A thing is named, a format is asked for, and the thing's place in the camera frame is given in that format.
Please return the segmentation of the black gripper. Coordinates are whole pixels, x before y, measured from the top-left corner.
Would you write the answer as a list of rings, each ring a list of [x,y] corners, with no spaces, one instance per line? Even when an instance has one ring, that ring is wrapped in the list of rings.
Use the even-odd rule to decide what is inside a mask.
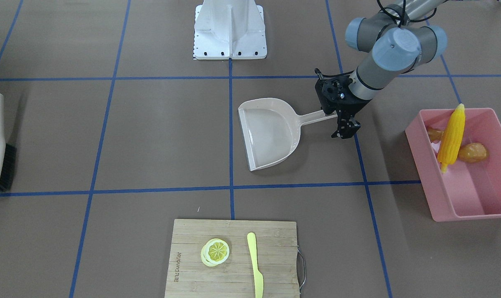
[[[318,68],[315,68],[315,74],[318,80],[315,84],[315,90],[325,114],[332,112],[337,114],[356,115],[363,109],[370,99],[361,99],[353,94],[350,85],[354,79],[350,78],[353,71],[336,75],[325,75]]]

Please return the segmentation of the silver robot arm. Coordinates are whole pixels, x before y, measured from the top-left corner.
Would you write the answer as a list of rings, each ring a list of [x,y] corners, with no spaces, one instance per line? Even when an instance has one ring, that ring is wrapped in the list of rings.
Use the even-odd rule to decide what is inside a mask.
[[[349,105],[363,107],[400,74],[437,59],[448,38],[438,26],[412,28],[432,17],[441,0],[404,0],[381,6],[370,18],[353,19],[345,30],[349,47],[367,53],[349,73],[318,74],[316,92],[323,112],[330,115]]]

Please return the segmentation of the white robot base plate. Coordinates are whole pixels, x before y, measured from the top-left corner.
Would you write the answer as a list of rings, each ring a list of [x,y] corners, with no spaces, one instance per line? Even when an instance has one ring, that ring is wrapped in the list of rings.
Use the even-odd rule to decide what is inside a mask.
[[[205,0],[195,8],[193,58],[265,59],[263,7],[254,0]]]

